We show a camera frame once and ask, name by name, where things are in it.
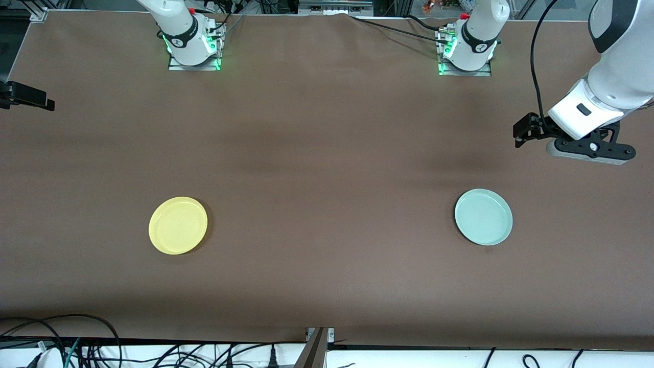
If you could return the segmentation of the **pale green round plate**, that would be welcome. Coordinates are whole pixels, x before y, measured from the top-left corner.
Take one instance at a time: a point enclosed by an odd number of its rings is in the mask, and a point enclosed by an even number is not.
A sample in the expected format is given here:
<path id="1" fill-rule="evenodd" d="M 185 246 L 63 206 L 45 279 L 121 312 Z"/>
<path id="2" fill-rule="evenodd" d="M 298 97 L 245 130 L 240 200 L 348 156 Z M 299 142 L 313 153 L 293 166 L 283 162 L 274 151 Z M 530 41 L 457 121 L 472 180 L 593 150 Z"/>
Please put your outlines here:
<path id="1" fill-rule="evenodd" d="M 462 194 L 455 203 L 454 217 L 461 234 L 477 245 L 498 245 L 513 229 L 509 203 L 488 189 L 472 189 Z"/>

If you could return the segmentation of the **yellow round plate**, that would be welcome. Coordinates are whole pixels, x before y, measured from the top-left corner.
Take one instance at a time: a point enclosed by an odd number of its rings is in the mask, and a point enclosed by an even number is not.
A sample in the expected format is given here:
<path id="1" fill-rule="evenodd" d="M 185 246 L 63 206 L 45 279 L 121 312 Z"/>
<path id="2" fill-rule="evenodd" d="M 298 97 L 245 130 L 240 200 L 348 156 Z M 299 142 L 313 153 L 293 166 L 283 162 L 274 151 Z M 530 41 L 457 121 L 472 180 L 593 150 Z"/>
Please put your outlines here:
<path id="1" fill-rule="evenodd" d="M 149 238 L 167 255 L 181 255 L 198 247 L 208 232 L 208 214 L 198 200 L 178 196 L 161 203 L 149 221 Z"/>

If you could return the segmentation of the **brown table cover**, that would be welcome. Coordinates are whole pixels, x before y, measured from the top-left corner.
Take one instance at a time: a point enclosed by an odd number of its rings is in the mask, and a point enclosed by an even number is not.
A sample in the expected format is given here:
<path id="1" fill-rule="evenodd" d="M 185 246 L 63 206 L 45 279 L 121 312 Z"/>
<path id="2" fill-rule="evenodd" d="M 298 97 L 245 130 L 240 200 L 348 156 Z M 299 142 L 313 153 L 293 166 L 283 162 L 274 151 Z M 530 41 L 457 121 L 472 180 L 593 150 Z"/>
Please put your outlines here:
<path id="1" fill-rule="evenodd" d="M 220 71 L 168 70 L 147 13 L 51 12 L 10 74 L 56 102 L 0 111 L 0 318 L 84 313 L 121 338 L 654 350 L 654 108 L 626 165 L 514 147 L 536 110 L 533 21 L 492 76 L 441 76 L 434 45 L 336 16 L 230 19 Z M 477 245 L 472 189 L 513 229 Z M 198 200 L 192 251 L 150 242 Z"/>

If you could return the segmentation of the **grey metal device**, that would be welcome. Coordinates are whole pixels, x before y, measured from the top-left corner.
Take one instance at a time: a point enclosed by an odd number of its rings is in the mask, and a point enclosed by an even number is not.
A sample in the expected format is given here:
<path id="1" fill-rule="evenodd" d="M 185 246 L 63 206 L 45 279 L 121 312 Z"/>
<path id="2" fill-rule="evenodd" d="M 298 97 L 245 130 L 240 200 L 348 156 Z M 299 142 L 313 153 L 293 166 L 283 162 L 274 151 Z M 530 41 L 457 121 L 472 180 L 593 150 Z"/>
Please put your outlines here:
<path id="1" fill-rule="evenodd" d="M 298 0 L 299 15 L 374 16 L 373 0 Z"/>

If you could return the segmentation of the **white table edge panel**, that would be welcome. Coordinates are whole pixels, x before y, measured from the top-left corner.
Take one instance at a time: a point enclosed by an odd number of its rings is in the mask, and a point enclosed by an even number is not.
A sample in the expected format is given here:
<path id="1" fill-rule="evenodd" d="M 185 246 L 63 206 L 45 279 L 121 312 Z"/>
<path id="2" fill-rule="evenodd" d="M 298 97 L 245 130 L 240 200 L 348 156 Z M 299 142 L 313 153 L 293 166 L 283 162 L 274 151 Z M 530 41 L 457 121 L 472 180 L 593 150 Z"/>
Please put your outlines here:
<path id="1" fill-rule="evenodd" d="M 63 368 L 63 361 L 57 349 L 42 352 L 40 343 L 0 349 L 0 368 L 27 366 L 33 358 L 42 354 L 38 368 Z M 238 345 L 232 350 L 234 368 L 266 368 L 270 347 L 257 347 L 248 352 L 241 350 L 253 346 Z M 170 345 L 126 346 L 122 348 L 122 362 L 116 347 L 100 347 L 84 358 L 91 368 L 154 368 L 155 363 L 168 351 Z M 163 368 L 210 368 L 210 365 L 226 352 L 228 344 L 186 345 L 173 350 L 162 359 Z M 276 358 L 281 366 L 293 366 L 304 348 L 304 344 L 276 345 Z M 329 351 L 325 357 L 326 368 L 525 368 L 523 356 L 529 368 L 573 368 L 574 358 L 579 350 L 497 350 L 486 365 L 490 350 L 351 350 L 346 348 Z M 574 368 L 654 368 L 654 351 L 600 351 L 587 350 L 575 361 Z"/>

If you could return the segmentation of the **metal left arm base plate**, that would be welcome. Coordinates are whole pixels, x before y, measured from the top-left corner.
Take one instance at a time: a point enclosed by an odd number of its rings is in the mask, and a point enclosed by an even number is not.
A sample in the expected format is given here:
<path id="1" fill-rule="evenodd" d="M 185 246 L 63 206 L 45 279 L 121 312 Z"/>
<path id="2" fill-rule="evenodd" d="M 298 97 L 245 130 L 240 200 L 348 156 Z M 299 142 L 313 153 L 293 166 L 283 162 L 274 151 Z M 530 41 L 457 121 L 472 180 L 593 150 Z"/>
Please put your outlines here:
<path id="1" fill-rule="evenodd" d="M 446 43 L 437 42 L 437 61 L 438 73 L 441 76 L 470 76 L 470 77 L 490 77 L 492 75 L 491 58 L 493 53 L 490 54 L 484 66 L 478 70 L 467 71 L 456 67 L 449 56 L 456 50 L 460 44 L 456 35 L 455 29 L 452 28 L 454 24 L 448 24 L 446 27 L 439 27 L 434 31 L 436 40 L 444 40 Z"/>

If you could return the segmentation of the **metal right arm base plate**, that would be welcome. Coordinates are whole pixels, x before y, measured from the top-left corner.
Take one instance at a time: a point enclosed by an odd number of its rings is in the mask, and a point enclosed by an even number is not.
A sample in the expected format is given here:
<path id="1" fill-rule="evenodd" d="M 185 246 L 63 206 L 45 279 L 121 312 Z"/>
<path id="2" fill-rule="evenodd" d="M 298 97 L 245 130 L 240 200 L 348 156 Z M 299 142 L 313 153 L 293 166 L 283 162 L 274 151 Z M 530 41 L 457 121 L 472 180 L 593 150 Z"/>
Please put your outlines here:
<path id="1" fill-rule="evenodd" d="M 201 39 L 202 47 L 200 56 L 206 58 L 195 65 L 185 65 L 175 58 L 171 52 L 170 46 L 167 44 L 167 51 L 170 54 L 168 62 L 168 70 L 170 71 L 220 71 L 222 69 L 222 56 L 224 50 L 224 43 L 226 39 L 226 24 L 220 24 L 217 30 L 204 35 Z"/>

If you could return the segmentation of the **aluminium profile post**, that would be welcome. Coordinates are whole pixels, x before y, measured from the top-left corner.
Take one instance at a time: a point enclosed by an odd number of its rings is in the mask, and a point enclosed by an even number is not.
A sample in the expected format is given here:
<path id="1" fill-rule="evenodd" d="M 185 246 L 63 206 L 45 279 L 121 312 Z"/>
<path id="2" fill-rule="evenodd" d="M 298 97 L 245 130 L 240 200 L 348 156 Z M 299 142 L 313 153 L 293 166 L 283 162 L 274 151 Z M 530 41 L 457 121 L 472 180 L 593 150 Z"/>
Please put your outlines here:
<path id="1" fill-rule="evenodd" d="M 326 368 L 325 357 L 335 335 L 334 328 L 307 328 L 307 343 L 293 368 Z"/>

